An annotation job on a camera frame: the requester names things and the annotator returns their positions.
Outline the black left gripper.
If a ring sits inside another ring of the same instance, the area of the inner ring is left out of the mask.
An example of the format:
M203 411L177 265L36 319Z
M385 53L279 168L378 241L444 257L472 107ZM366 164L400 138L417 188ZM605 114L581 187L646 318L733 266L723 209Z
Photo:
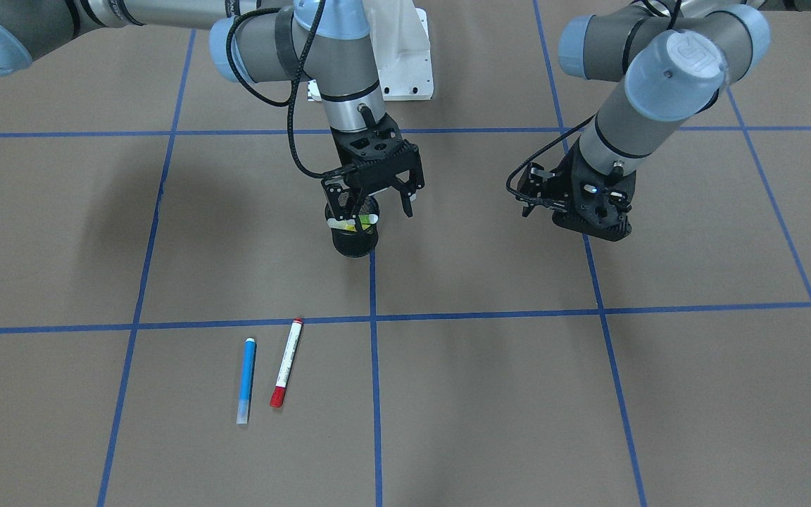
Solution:
M553 212L558 227L617 242L631 234L628 218L634 198L636 173L624 175L614 169L608 175L591 167L579 148L570 149L553 170L538 163L522 168L518 199L522 218L535 206Z

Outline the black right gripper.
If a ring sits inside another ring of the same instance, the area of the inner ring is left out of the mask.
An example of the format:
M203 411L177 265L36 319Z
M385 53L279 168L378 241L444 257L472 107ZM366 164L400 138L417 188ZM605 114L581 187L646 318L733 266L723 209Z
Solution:
M341 167L322 176L321 184L335 225L355 225L367 198L389 187L401 196L405 215L414 216L413 202L425 186L420 151L389 113L360 132L332 129L332 139Z

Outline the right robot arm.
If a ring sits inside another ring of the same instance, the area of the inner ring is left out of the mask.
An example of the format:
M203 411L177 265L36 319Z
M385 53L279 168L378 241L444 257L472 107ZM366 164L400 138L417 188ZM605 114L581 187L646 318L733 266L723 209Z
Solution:
M250 92L261 82L289 82L293 118L297 87L313 82L334 136L341 167L310 171L321 180L332 227L363 226L358 212L393 187L403 212L424 186L418 148L406 141L385 99L402 90L393 80L410 49L394 32L380 42L387 14L403 14L417 57L429 41L409 1L0 1L0 76L99 28L158 25L209 30L213 63L226 80Z

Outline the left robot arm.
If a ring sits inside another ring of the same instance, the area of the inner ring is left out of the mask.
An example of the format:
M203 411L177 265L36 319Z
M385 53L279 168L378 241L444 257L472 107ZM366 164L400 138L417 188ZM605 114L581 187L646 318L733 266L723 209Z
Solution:
M768 52L769 22L746 1L634 1L617 12L577 16L561 32L561 70L615 83L553 169L532 154L506 189L551 211L557 227L617 242L631 233L637 171L689 118L717 102Z

